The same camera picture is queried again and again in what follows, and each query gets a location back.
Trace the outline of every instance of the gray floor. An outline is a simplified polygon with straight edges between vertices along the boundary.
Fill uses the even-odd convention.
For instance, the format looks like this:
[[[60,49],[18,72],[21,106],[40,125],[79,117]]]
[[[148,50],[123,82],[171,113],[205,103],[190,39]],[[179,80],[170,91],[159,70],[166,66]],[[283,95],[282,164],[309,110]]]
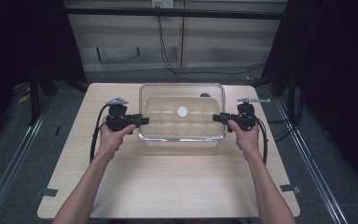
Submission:
[[[186,74],[179,77],[165,68],[147,69],[139,65],[138,69],[131,70],[101,71],[97,69],[96,71],[88,71],[87,76],[89,83],[187,82],[188,80],[182,78],[185,77],[198,82],[247,85],[254,81],[247,78],[249,74],[227,74],[235,74],[246,70],[246,66],[238,65],[234,67],[228,65],[223,67],[176,68],[175,71],[206,71],[206,73]],[[261,71],[262,66],[259,66],[252,72],[252,77],[259,76]],[[44,122],[0,206],[0,223],[50,222],[50,220],[43,220],[37,217],[36,211],[41,198],[35,196],[35,192],[38,189],[47,187],[84,97],[84,93],[73,90],[63,83],[57,83],[57,85],[60,90],[51,99],[52,104],[46,113]],[[281,120],[282,116],[275,104],[276,99],[272,98],[270,94],[269,86],[257,88],[256,92],[259,98],[273,99],[271,104],[262,105],[267,119],[269,121]],[[19,105],[17,104],[19,97],[19,95],[13,96],[13,102],[0,123],[0,177],[10,164],[11,158],[16,153],[17,147],[28,129],[31,113],[30,102],[26,101],[24,104]],[[46,96],[41,95],[42,102],[47,99]],[[277,134],[276,136],[270,136],[270,140],[279,138],[278,133],[286,129],[284,123],[270,123],[269,127],[273,134]],[[326,138],[324,126],[313,116],[307,104],[305,104],[303,118],[298,128],[303,134],[313,159],[316,160],[348,222],[358,223],[358,174],[342,158],[334,139]],[[299,187],[301,190],[296,195],[301,209],[300,216],[296,218],[297,222],[334,223],[291,135],[278,142],[277,147],[292,185]],[[258,218],[250,218],[249,220],[251,223],[259,223]],[[91,221],[91,223],[107,222],[107,220]]]

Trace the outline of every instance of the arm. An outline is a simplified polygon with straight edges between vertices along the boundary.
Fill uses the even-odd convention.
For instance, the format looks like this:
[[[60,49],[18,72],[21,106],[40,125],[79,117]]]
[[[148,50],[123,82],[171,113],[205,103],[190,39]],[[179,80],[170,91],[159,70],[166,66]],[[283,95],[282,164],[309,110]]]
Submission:
[[[118,147],[123,143],[124,136],[134,129],[135,125],[130,125],[114,133],[106,125],[101,127],[100,148],[74,191],[60,208],[53,223],[89,222],[106,166],[115,157]]]
[[[244,132],[233,120],[229,120],[228,125],[237,135],[237,146],[249,163],[261,223],[296,223],[292,211],[272,181],[258,151],[257,125],[248,132]]]

